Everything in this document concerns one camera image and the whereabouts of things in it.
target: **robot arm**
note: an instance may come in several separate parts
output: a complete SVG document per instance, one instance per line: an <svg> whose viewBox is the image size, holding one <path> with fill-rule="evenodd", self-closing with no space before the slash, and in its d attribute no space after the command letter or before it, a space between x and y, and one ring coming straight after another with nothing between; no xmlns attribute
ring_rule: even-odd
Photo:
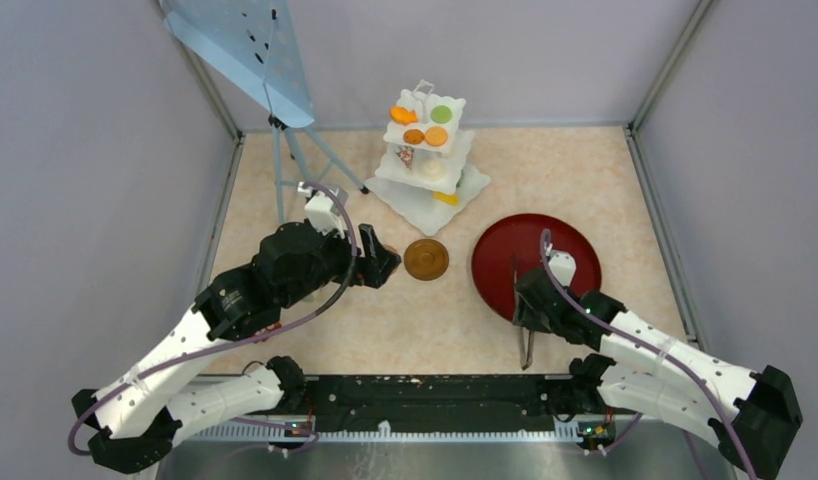
<svg viewBox="0 0 818 480"><path fill-rule="evenodd" d="M586 292L578 298L570 289L565 291L585 312L658 349L654 353L641 348L589 320L563 297L543 267L531 270L516 283L517 320L531 330L552 333L600 353L571 364L570 373L585 391L596 391L600 403L608 407L642 412L678 426L709 442L733 465L744 469L721 418L700 386L666 361L668 356L674 357L713 394L759 478L776 477L803 422L788 375L771 366L758 373L707 355L661 332L601 292Z"/></svg>
<svg viewBox="0 0 818 480"><path fill-rule="evenodd" d="M329 282L382 286L400 264L370 225L360 225L364 257L351 259L344 223L323 193L301 187L308 198L303 223L286 223L265 237L246 265L219 274L182 320L129 372L99 390L77 393L77 416L92 406L85 423L95 430L88 446L94 461L121 473L136 473L161 460L191 435L258 410L293 409L302 400L305 378L288 357L234 380L182 389L222 352L189 358L146 378L162 363L245 340L276 324L287 309ZM346 196L336 189L340 201ZM95 405L116 389L110 401Z"/></svg>

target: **green round cookie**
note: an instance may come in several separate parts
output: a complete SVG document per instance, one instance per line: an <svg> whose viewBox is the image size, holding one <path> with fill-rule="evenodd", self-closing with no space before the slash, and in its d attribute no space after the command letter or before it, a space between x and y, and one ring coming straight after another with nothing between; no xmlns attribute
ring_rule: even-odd
<svg viewBox="0 0 818 480"><path fill-rule="evenodd" d="M453 111L450 107L439 105L430 112L430 118L436 123L447 123L453 118Z"/></svg>

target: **brown round lid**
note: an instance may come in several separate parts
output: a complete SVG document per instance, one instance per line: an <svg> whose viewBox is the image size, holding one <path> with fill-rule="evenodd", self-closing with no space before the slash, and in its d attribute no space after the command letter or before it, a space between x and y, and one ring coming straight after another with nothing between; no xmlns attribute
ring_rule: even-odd
<svg viewBox="0 0 818 480"><path fill-rule="evenodd" d="M412 242L406 248L403 264L409 275L418 280L435 280L447 271L450 256L444 245L431 238L424 238Z"/></svg>

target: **beige table surface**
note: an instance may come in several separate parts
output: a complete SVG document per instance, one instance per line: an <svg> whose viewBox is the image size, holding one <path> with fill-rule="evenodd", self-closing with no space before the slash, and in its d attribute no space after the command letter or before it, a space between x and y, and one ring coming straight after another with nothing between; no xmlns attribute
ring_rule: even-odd
<svg viewBox="0 0 818 480"><path fill-rule="evenodd" d="M381 130L326 132L322 138L363 181L385 151ZM327 158L298 135L319 172ZM213 276L247 263L277 226L270 134L247 136ZM283 175L301 180L283 141ZM290 355L307 374L520 373L514 327L483 303L470 277L470 255L495 221L516 213L557 217L582 232L597 251L602 290L658 328L683 336L656 238L624 135L619 127L479 129L469 161L491 185L433 237L450 252L438 280L421 282L401 267L380 290L348 289L321 318L267 342L235 350L206 373L238 373L250 360ZM373 193L365 196L333 168L325 182L350 193L354 223L374 226L402 254L424 235ZM287 221L302 221L302 199L286 189ZM334 290L283 312L286 324ZM584 347L539 334L528 373L566 373Z"/></svg>

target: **red plate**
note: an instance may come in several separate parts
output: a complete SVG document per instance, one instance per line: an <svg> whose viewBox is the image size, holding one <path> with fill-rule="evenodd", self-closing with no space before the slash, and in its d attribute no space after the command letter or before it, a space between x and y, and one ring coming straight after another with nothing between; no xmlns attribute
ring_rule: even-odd
<svg viewBox="0 0 818 480"><path fill-rule="evenodd" d="M506 217L486 230L474 247L471 275L486 304L498 315L512 321L515 297L512 286L513 258L518 276L541 266L541 232L550 229L554 250L566 251L577 262L571 289L577 295L600 288L601 273L597 254L589 241L562 220L522 213Z"/></svg>

